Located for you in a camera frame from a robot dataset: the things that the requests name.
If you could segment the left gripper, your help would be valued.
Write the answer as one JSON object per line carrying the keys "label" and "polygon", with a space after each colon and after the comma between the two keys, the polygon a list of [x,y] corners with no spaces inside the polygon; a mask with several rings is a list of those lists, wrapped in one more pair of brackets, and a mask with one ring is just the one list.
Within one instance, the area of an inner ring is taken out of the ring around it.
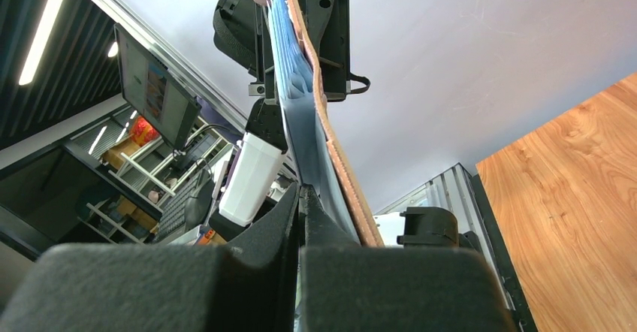
{"label": "left gripper", "polygon": [[[276,81],[270,51],[267,22],[267,0],[255,3],[256,81],[249,85],[249,94],[276,100]],[[370,81],[351,72],[349,0],[298,0],[310,41],[318,54],[329,102],[345,101],[349,95],[361,94],[370,88]]]}

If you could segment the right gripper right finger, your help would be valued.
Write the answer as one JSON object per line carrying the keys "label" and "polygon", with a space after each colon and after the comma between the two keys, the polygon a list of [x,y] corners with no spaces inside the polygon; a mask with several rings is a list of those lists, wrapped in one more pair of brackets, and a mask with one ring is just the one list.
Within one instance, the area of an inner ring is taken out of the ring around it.
{"label": "right gripper right finger", "polygon": [[513,331],[497,278],[440,207],[410,207],[400,247],[357,244],[300,190],[302,331]]}

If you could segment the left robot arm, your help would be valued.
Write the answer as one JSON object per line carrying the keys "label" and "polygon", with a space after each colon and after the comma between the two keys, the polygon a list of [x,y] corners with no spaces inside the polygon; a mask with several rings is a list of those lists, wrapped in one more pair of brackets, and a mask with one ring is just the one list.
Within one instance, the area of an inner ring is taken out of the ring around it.
{"label": "left robot arm", "polygon": [[255,216],[243,182],[263,171],[271,180],[292,157],[297,179],[339,229],[364,246],[382,247],[364,193],[328,118],[328,104],[370,87],[349,67],[349,0],[218,0],[213,42],[243,66],[261,89],[245,126],[224,220]]}

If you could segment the beige leather card holder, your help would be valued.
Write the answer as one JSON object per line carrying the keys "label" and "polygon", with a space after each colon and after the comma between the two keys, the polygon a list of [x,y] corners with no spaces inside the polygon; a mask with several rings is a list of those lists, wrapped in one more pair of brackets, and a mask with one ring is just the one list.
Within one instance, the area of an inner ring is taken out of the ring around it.
{"label": "beige leather card holder", "polygon": [[382,237],[349,160],[328,118],[319,61],[319,39],[299,0],[253,0],[263,5],[285,136],[297,175],[326,214],[363,246],[382,247]]}

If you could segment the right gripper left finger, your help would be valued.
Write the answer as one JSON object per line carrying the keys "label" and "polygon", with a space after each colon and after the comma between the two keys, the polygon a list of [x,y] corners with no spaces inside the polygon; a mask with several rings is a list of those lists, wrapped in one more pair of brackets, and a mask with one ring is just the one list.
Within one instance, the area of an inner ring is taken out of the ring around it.
{"label": "right gripper left finger", "polygon": [[3,331],[290,331],[297,184],[224,245],[61,244],[1,316]]}

